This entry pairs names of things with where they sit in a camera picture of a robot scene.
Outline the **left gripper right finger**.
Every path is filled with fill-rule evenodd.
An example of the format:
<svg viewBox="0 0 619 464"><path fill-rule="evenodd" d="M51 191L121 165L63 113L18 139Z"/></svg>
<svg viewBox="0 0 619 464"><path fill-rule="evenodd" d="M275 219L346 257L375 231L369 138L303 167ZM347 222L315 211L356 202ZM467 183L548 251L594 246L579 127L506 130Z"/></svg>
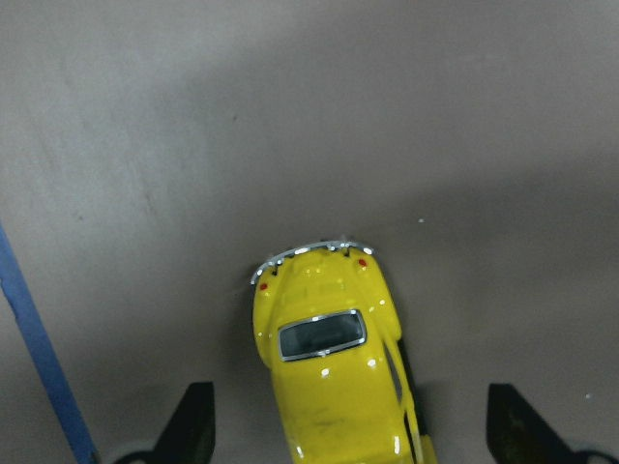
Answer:
<svg viewBox="0 0 619 464"><path fill-rule="evenodd" d="M496 463L617 463L595 449L574 450L512 384L487 390L486 445Z"/></svg>

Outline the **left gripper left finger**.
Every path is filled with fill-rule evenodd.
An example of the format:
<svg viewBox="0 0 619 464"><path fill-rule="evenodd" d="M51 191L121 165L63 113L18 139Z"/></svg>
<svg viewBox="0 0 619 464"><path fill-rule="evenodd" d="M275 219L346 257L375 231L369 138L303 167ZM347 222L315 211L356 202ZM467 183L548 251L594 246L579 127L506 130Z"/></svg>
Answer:
<svg viewBox="0 0 619 464"><path fill-rule="evenodd" d="M130 452L116 463L210 463L216 446L213 382L191 383L152 449Z"/></svg>

